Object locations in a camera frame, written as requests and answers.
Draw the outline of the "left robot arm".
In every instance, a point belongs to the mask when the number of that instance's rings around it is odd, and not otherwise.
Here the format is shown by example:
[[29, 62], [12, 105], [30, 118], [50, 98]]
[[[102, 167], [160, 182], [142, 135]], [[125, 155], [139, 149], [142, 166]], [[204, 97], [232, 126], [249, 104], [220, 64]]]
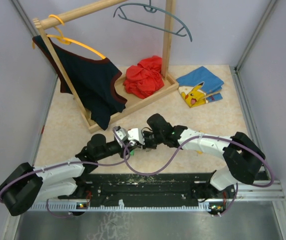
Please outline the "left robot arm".
[[127, 157], [144, 145], [141, 134], [120, 129], [111, 142], [103, 134], [93, 135], [80, 153], [65, 162], [44, 167], [22, 163], [0, 185], [0, 203], [12, 216], [18, 216], [40, 201], [71, 195], [79, 199], [87, 192], [80, 178], [99, 167], [99, 160], [116, 154]]

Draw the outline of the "steel key organizer yellow handle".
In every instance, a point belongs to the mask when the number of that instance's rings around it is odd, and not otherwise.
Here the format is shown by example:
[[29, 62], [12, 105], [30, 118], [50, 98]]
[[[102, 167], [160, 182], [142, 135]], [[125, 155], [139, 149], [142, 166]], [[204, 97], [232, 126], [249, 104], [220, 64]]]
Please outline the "steel key organizer yellow handle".
[[138, 145], [135, 150], [136, 151], [145, 151], [145, 152], [150, 152], [152, 150], [154, 150], [155, 148], [154, 147], [147, 147], [145, 145]]

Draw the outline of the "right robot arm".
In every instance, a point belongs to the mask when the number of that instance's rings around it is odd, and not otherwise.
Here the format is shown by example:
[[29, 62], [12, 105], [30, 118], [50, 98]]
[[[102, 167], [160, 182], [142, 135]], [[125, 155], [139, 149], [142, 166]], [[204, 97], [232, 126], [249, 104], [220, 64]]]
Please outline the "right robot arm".
[[170, 148], [196, 151], [225, 161], [226, 166], [216, 170], [206, 185], [207, 194], [216, 198], [224, 189], [237, 182], [252, 185], [265, 159], [263, 152], [244, 133], [233, 136], [215, 136], [192, 130], [186, 126], [172, 126], [160, 114], [152, 115], [147, 124], [150, 129], [142, 131], [146, 149], [164, 144]]

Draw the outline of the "green key tag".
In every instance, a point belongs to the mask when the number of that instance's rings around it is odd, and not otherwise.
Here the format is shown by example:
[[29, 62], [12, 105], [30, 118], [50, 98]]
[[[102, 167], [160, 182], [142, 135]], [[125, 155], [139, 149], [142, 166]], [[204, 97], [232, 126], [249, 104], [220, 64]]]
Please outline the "green key tag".
[[133, 149], [130, 151], [130, 156], [133, 156], [134, 154], [135, 154], [135, 150]]

